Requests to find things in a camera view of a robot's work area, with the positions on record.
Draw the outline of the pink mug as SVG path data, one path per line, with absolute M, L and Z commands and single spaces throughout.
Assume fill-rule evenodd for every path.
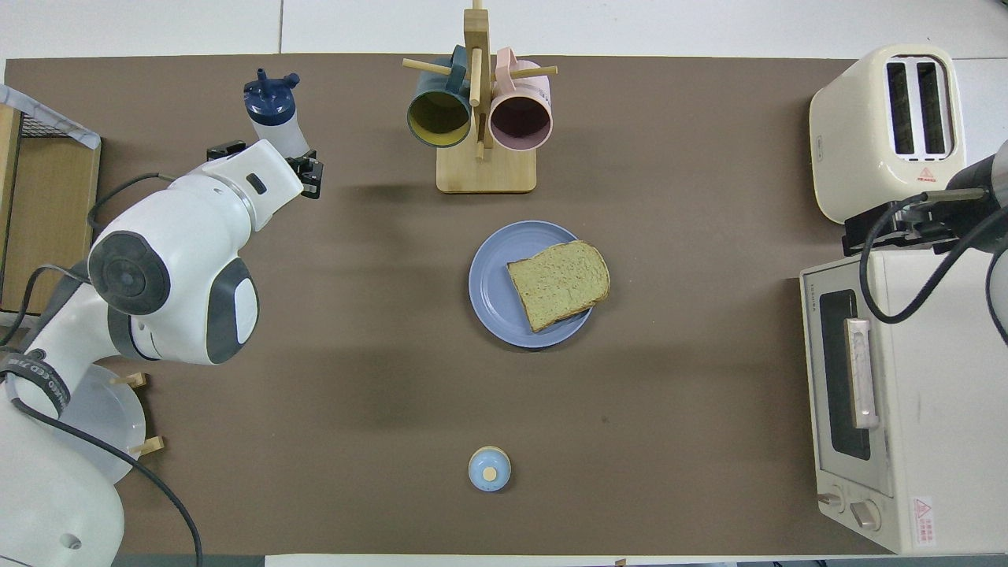
M 541 67 L 518 60 L 510 46 L 497 51 L 489 128 L 494 141 L 507 150 L 537 150 L 550 139 L 554 125 L 550 78 L 512 75 L 526 69 Z

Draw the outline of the blue round plate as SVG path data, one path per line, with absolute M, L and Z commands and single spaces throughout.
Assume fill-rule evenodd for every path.
M 509 262 L 524 261 L 552 245 L 573 240 L 575 234 L 558 224 L 525 220 L 498 229 L 476 249 L 469 266 L 469 301 L 476 318 L 492 335 L 510 345 L 536 350 L 565 341 L 584 326 L 591 308 L 534 332 L 507 270 Z

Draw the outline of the slice of toast bread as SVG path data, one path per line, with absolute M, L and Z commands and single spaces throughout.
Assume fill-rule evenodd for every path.
M 506 269 L 533 332 L 594 308 L 610 294 L 607 262 L 583 240 L 552 245 L 508 262 Z

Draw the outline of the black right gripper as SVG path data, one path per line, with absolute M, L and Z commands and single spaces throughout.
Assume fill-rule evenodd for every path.
M 1008 207 L 1008 162 L 997 164 L 991 155 L 957 173 L 941 191 L 926 191 L 921 204 L 911 205 L 902 220 L 886 214 L 859 214 L 843 222 L 843 255 L 900 247 L 900 239 L 886 239 L 905 229 L 902 246 L 935 247 L 950 251 L 980 222 Z M 867 245 L 872 234 L 875 239 Z

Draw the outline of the white toaster oven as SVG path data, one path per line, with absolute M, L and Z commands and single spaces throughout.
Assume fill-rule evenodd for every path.
M 969 250 L 906 321 L 857 258 L 800 273 L 818 511 L 900 555 L 1008 555 L 1008 346 Z

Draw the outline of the squeeze bottle with navy cap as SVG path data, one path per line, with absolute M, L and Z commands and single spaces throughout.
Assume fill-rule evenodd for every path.
M 293 90 L 299 83 L 298 74 L 270 78 L 259 68 L 256 79 L 243 87 L 243 102 L 257 136 L 284 158 L 301 158 L 312 150 L 298 122 Z

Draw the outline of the brown table mat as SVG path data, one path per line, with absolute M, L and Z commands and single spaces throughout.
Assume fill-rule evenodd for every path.
M 15 60 L 5 83 L 103 137 L 108 191 L 252 139 L 242 87 L 300 75 L 324 162 L 241 255 L 248 345 L 219 367 L 112 360 L 167 446 L 148 464 L 210 554 L 874 555 L 822 516 L 800 270 L 841 254 L 811 190 L 810 99 L 845 60 L 546 56 L 555 127 L 521 196 L 449 196 L 406 128 L 399 54 Z M 606 301 L 530 351 L 469 302 L 522 220 L 599 248 Z M 497 446 L 507 487 L 469 457 Z

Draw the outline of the dark teal mug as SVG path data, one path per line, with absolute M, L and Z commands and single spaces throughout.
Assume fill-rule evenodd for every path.
M 471 125 L 467 48 L 458 44 L 451 55 L 436 58 L 433 65 L 448 68 L 449 74 L 419 72 L 413 100 L 407 107 L 406 124 L 422 143 L 446 148 L 463 141 Z

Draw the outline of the wooden plate rack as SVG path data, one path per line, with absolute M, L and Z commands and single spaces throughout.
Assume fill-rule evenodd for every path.
M 162 435 L 152 434 L 147 427 L 146 413 L 136 392 L 146 387 L 148 381 L 149 376 L 144 372 L 134 372 L 129 376 L 113 376 L 106 380 L 122 413 L 121 424 L 114 431 L 122 433 L 124 438 L 117 446 L 133 458 L 147 456 L 166 448 L 165 438 Z

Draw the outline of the grey plate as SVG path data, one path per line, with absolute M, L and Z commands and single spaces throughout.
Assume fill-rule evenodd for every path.
M 146 417 L 133 388 L 118 380 L 119 376 L 111 370 L 91 365 L 73 392 L 60 421 L 137 460 L 146 441 Z M 123 480 L 132 470 L 129 464 L 74 435 L 61 430 L 53 431 L 53 435 L 97 467 L 111 484 Z

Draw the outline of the cream two-slot toaster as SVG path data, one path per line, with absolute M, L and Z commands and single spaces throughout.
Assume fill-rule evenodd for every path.
M 967 165 L 953 58 L 909 43 L 861 56 L 813 95 L 809 136 L 818 208 L 838 224 L 943 189 Z

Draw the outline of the wooden mug tree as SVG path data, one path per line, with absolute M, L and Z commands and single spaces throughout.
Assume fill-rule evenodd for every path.
M 444 194 L 524 194 L 537 184 L 536 151 L 507 150 L 494 141 L 489 128 L 492 90 L 495 82 L 497 51 L 489 40 L 489 15 L 483 0 L 471 0 L 464 12 L 464 42 L 468 51 L 472 105 L 469 133 L 459 144 L 436 148 L 435 184 Z M 449 69 L 433 62 L 410 60 L 404 68 L 449 74 Z M 514 76 L 557 75 L 557 67 L 526 69 Z

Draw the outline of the checked white cloth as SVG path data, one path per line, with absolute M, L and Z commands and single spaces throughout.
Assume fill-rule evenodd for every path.
M 0 104 L 20 114 L 15 123 L 22 139 L 73 139 L 89 150 L 101 147 L 97 132 L 10 86 L 0 85 Z

